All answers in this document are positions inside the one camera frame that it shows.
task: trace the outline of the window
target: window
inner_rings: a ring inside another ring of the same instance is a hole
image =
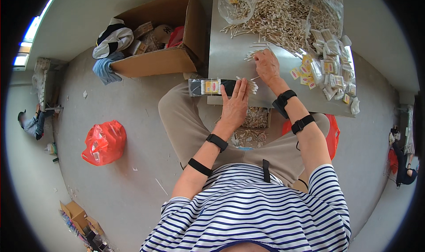
[[[34,17],[30,26],[28,27],[27,32],[25,33],[24,39],[22,40],[21,47],[19,48],[18,55],[15,57],[13,63],[14,70],[25,70],[26,63],[28,61],[29,53],[31,50],[32,42],[34,40],[35,34],[37,33],[38,27],[45,15],[47,9],[53,0],[49,0],[44,7],[41,14],[37,17]]]

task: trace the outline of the woman's left hand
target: woman's left hand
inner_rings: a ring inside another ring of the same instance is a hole
[[[235,131],[245,121],[248,108],[249,86],[246,78],[236,81],[231,98],[227,97],[224,85],[221,85],[223,97],[223,111],[221,112],[221,124]]]

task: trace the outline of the hand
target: hand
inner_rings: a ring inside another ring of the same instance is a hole
[[[255,64],[257,65],[257,73],[260,78],[270,87],[273,80],[280,78],[279,61],[269,49],[264,49],[263,52],[258,51],[254,56]]]
[[[240,127],[245,121],[248,108],[248,92],[249,86],[247,79],[238,79],[235,88],[233,89],[232,97],[229,99],[221,85],[221,96],[223,97],[223,111],[221,112],[220,124],[229,128],[232,132]]]

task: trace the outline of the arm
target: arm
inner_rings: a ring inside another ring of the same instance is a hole
[[[270,87],[276,96],[290,90],[285,80],[280,77],[280,66],[276,56],[265,49],[263,52],[255,54],[255,63],[257,64],[257,73],[262,80]],[[295,121],[309,115],[309,112],[298,99],[292,97],[285,106],[292,124]],[[301,158],[307,174],[310,174],[322,164],[332,164],[329,156],[326,139],[315,122],[312,122],[297,133]]]
[[[221,95],[223,97],[223,111],[221,120],[217,123],[211,132],[222,140],[227,141],[231,134],[242,125],[247,116],[248,107],[248,85],[247,80],[238,80],[233,90],[232,97],[229,99],[226,95],[224,86],[221,86]],[[211,169],[220,153],[220,148],[214,143],[205,141],[198,152],[194,155],[194,159]],[[173,189],[171,197],[193,197],[202,191],[208,177],[192,166],[187,165],[182,175],[178,179]]]

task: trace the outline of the woman's right hand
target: woman's right hand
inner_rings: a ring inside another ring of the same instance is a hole
[[[279,61],[273,52],[266,48],[263,52],[255,53],[254,58],[258,75],[269,87],[275,79],[280,79]]]

